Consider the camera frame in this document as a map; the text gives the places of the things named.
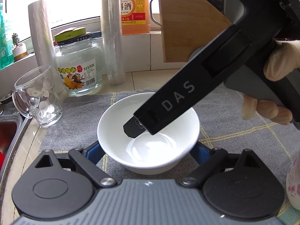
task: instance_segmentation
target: plastic wrap roll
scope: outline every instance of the plastic wrap roll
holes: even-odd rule
[[[37,64],[38,66],[51,65],[56,92],[60,93],[65,88],[54,67],[55,50],[48,21],[46,2],[39,0],[29,4],[28,17]]]
[[[110,84],[118,85],[126,81],[121,43],[121,1],[101,2],[101,31],[107,77]]]

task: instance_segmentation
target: stainless steel sink edge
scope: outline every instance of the stainless steel sink edge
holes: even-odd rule
[[[9,149],[8,149],[5,159],[4,159],[4,163],[0,170],[0,208],[2,207],[2,201],[3,201],[2,199],[3,199],[3,195],[4,195],[4,191],[5,191],[5,183],[6,183],[5,181],[7,179],[7,176],[8,176],[9,170],[10,170],[10,166],[13,162],[14,154],[17,151],[19,144],[22,140],[22,137],[31,121],[31,119],[28,119],[28,118],[25,118],[25,120],[23,120],[20,115],[14,114],[14,115],[1,116],[0,122],[8,120],[8,119],[16,120],[17,131],[15,134],[15,137],[13,138],[13,140],[9,146]]]

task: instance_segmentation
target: jar label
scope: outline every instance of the jar label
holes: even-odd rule
[[[55,67],[64,86],[69,90],[78,90],[96,83],[96,60],[71,67]]]

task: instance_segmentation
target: circular pad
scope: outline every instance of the circular pad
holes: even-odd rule
[[[245,220],[275,216],[284,200],[278,180],[258,168],[216,174],[205,182],[203,194],[222,214]]]
[[[68,184],[59,179],[46,179],[35,184],[33,193],[43,199],[55,199],[68,191]]]
[[[62,218],[83,208],[94,194],[92,183],[81,174],[53,167],[30,171],[24,173],[12,192],[15,206],[26,216]]]

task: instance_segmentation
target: glass mug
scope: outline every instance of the glass mug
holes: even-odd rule
[[[20,99],[29,112],[22,110]],[[13,103],[21,115],[29,119],[34,117],[41,127],[55,124],[62,116],[62,108],[55,92],[51,66],[37,67],[18,79]]]

